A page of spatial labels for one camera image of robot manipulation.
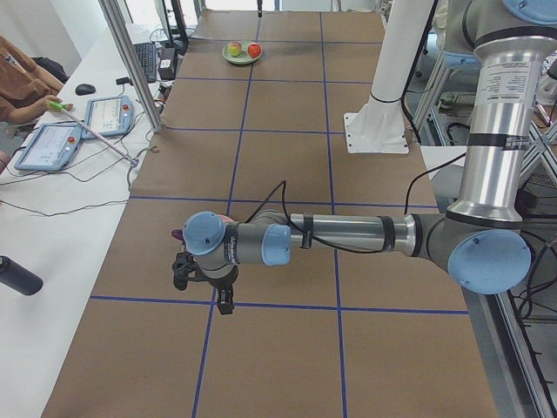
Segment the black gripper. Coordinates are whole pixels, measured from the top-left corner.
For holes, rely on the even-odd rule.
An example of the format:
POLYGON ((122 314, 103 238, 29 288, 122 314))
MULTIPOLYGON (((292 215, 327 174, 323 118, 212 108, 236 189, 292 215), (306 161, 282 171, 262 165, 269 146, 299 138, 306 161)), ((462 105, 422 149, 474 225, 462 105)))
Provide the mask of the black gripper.
POLYGON ((179 291, 184 291, 190 281, 207 282, 218 290, 217 308, 221 315, 233 314, 233 283, 238 277, 238 267, 228 265, 225 266, 223 273, 217 273, 217 277, 213 278, 202 270, 193 255, 189 252, 181 252, 176 254, 176 259, 172 263, 173 285, 179 291))

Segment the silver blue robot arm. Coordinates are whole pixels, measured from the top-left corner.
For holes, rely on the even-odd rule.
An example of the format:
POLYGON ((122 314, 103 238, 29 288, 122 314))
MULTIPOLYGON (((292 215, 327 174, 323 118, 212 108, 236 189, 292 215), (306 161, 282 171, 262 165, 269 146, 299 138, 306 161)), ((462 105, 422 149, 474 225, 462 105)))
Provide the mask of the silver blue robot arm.
POLYGON ((234 309, 242 264, 282 266, 295 246, 347 253, 397 252, 428 260, 468 291, 493 295, 529 282, 543 253, 522 232, 516 207, 543 60, 556 46, 553 1, 452 1, 444 56, 480 71, 466 151, 430 169, 442 213, 358 217, 259 206, 243 221, 193 214, 173 232, 182 247, 173 284, 206 282, 222 314, 234 309))

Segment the person's hand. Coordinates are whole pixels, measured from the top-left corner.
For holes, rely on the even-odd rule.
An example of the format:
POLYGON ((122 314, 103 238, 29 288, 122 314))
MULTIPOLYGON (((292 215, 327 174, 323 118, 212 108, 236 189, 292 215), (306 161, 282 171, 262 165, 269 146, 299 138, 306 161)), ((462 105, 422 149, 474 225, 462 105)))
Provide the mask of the person's hand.
POLYGON ((51 95, 42 98, 40 104, 46 111, 71 111, 73 109, 73 104, 65 104, 61 99, 51 95))

